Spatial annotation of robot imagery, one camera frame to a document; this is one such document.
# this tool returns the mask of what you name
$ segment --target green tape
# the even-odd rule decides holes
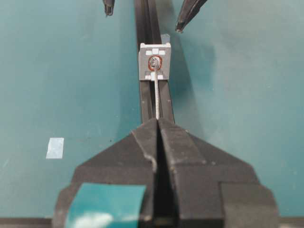
[[[66,217],[65,228],[137,228],[146,187],[84,183]]]

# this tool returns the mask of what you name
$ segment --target teal cutting mat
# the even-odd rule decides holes
[[[251,163],[304,216],[304,1],[209,0],[171,35],[176,123]],[[74,168],[140,124],[133,0],[0,1],[0,217],[51,217]],[[46,160],[63,137],[61,160]]]

